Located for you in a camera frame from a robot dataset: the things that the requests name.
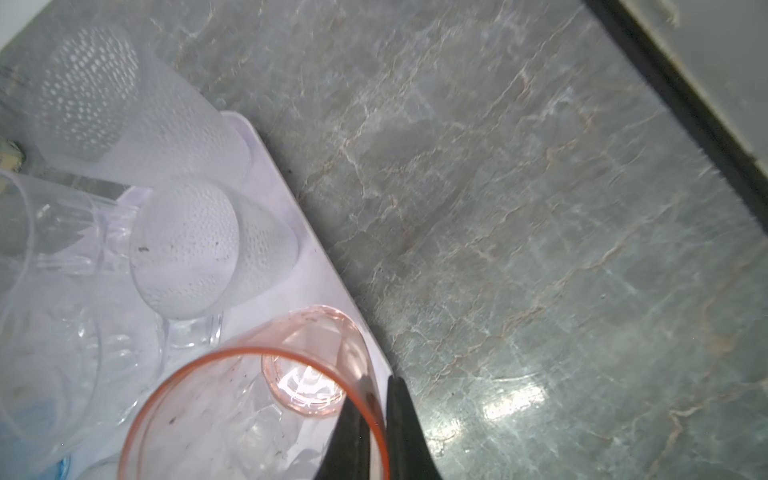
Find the lilac plastic tray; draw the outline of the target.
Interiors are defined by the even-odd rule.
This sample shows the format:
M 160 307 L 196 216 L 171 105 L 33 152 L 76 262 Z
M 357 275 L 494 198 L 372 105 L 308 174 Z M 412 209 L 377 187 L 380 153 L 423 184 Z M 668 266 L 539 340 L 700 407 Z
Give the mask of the lilac plastic tray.
M 293 230 L 253 200 L 187 178 L 154 192 L 132 271 L 163 312 L 200 317 L 268 296 L 297 271 Z M 157 376 L 158 317 L 71 269 L 33 258 L 29 318 L 41 340 L 17 386 L 20 433 L 63 445 L 119 416 Z M 339 479 L 389 475 L 382 398 L 363 334 L 342 311 L 279 308 L 173 373 L 126 438 L 123 479 Z

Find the blue drinking glass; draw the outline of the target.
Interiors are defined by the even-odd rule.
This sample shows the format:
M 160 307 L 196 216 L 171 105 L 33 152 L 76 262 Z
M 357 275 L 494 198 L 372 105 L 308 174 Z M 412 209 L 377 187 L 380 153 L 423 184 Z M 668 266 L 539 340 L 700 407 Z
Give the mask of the blue drinking glass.
M 45 460 L 39 448 L 22 441 L 6 423 L 1 423 L 2 479 L 67 479 L 71 457 Z

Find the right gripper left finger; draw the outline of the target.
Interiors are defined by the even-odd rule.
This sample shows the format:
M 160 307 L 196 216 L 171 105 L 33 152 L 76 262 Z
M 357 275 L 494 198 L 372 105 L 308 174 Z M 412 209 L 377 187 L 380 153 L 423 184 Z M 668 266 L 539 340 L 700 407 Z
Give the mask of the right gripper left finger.
M 369 425 L 347 397 L 314 479 L 368 480 L 370 457 Z

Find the frosted dotted glass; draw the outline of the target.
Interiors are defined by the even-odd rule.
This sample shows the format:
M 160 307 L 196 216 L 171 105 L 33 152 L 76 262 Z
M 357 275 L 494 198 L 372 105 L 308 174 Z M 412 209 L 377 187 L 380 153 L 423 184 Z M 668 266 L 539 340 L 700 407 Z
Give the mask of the frosted dotted glass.
M 238 187 L 252 167 L 223 114 L 113 24 L 56 43 L 32 76 L 27 112 L 43 159 L 75 175 L 147 188 L 187 176 Z
M 130 238 L 146 304 L 172 320 L 224 312 L 285 280 L 299 256 L 293 229 L 219 182 L 187 177 L 154 190 Z

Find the clear ribbed glass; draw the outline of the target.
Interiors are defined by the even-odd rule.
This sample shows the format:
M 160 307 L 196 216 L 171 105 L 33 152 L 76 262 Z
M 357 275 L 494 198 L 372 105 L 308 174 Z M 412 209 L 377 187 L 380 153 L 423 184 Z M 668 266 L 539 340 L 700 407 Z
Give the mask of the clear ribbed glass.
M 137 208 L 27 175 L 1 173 L 1 279 L 31 270 L 126 275 Z

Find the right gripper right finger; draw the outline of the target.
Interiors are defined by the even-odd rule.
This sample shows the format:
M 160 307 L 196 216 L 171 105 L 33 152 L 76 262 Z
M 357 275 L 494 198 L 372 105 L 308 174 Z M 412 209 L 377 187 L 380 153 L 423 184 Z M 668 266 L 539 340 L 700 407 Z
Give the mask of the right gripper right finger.
M 386 400 L 390 478 L 441 480 L 403 378 L 390 376 Z

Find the pink drinking glass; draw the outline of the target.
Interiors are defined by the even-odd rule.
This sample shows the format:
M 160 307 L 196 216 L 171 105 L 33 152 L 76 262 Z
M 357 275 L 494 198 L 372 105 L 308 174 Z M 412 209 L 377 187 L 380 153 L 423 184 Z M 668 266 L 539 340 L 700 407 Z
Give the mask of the pink drinking glass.
M 121 479 L 314 479 L 345 399 L 370 430 L 370 478 L 386 479 L 374 363 L 356 323 L 311 306 L 181 367 L 133 422 Z

